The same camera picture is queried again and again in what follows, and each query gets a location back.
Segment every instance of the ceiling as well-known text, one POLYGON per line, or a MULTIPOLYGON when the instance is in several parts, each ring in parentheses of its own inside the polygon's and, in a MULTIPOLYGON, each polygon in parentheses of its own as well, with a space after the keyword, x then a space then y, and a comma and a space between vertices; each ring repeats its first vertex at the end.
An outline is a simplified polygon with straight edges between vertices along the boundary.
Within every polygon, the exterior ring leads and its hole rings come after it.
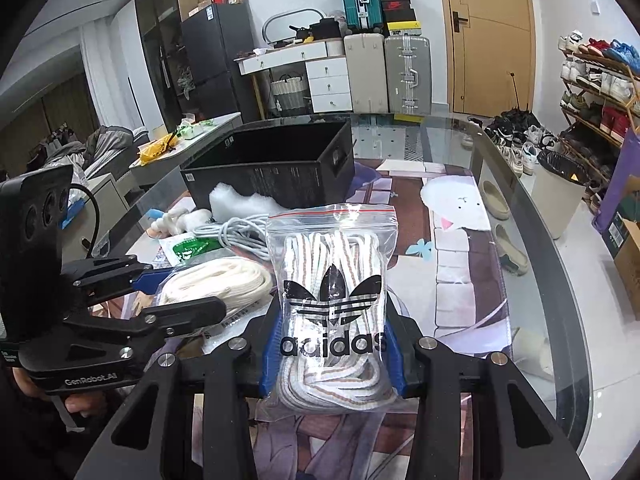
POLYGON ((33 62, 36 56, 32 52, 42 50, 55 38, 87 22, 113 16, 129 1, 49 0, 31 23, 5 71, 6 75, 12 64, 25 63, 29 67, 0 94, 0 128, 27 109, 29 103, 83 70, 79 45, 56 53, 40 64, 33 62))

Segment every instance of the white shoelace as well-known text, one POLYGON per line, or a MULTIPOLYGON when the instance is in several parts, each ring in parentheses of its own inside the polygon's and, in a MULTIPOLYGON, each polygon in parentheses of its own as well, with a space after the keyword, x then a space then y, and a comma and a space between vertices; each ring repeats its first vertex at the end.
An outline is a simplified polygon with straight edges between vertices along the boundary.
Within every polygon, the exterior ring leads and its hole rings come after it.
MULTIPOLYGON (((322 302, 300 302, 289 298, 290 317, 287 335, 296 338, 300 351, 298 355, 284 356, 280 367, 277 392, 287 407, 297 412, 343 412, 344 410, 369 411, 386 406, 396 399, 396 393, 382 369, 380 350, 376 350, 376 335, 384 332, 385 323, 385 283, 380 294, 358 294, 351 296, 356 287, 374 275, 381 275, 382 259, 378 252, 378 238, 372 233, 345 234, 335 231, 331 234, 297 234, 286 238, 284 272, 286 279, 306 288, 316 300, 321 287, 329 297, 341 286, 337 280, 325 282, 327 270, 334 265, 344 277, 346 298, 322 302), (309 311, 320 308, 318 314, 309 311), (358 316, 345 324, 341 314, 358 316), (331 320, 342 319, 335 324, 331 320), (345 356, 335 356, 331 351, 332 340, 349 335, 350 352, 345 356), (353 349, 353 340, 358 335, 370 335, 373 352, 359 354, 353 349), (319 348, 320 356, 313 354, 319 348)), ((357 348, 363 350, 356 342, 357 348)))
POLYGON ((162 288, 160 305, 216 296, 226 304, 226 315, 249 306, 272 288, 271 275, 257 262, 232 256, 185 269, 162 288))

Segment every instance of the silver suitcase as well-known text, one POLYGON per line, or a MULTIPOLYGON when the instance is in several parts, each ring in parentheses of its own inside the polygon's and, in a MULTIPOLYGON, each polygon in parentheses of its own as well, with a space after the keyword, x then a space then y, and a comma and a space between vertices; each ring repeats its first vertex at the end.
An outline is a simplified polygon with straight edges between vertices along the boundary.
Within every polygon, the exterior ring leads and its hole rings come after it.
POLYGON ((385 40, 389 109, 407 115, 431 114, 431 49, 421 36, 385 40))
POLYGON ((382 34, 354 34, 344 38, 351 103, 357 114, 389 112, 384 39, 382 34))

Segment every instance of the yellow bag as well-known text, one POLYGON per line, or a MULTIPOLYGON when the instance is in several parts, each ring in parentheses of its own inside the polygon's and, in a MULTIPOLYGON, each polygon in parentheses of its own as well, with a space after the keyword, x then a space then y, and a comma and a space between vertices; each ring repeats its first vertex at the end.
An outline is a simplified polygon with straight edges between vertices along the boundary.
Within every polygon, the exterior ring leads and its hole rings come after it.
POLYGON ((154 140, 140 150, 140 166, 144 166, 165 153, 169 148, 178 143, 178 137, 172 134, 165 135, 162 139, 154 140))

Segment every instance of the blue shoe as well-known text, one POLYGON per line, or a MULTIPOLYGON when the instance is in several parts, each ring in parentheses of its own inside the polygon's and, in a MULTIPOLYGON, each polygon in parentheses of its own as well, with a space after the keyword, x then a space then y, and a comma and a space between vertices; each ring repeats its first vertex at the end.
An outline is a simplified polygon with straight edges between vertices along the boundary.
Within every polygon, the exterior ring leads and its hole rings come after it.
POLYGON ((605 49, 603 54, 609 59, 629 65, 634 74, 640 75, 640 55, 633 45, 613 40, 611 48, 605 49))

